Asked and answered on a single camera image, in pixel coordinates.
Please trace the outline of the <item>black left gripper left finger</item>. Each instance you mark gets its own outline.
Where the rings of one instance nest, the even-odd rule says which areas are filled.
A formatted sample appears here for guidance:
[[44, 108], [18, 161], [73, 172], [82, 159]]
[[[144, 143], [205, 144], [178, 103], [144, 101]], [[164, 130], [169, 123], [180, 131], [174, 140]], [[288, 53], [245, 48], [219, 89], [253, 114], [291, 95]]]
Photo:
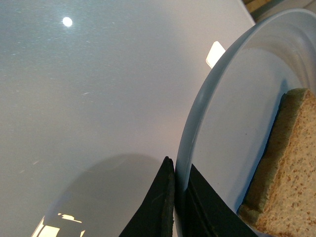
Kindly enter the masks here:
[[121, 232], [121, 237], [173, 236], [175, 172], [165, 157], [142, 204]]

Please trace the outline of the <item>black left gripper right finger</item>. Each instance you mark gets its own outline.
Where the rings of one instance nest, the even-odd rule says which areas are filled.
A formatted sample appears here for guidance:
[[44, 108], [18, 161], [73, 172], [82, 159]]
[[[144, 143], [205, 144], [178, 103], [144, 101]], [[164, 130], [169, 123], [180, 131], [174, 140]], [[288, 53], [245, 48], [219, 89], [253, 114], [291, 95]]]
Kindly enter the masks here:
[[192, 165], [186, 191], [185, 236], [257, 236], [220, 198]]

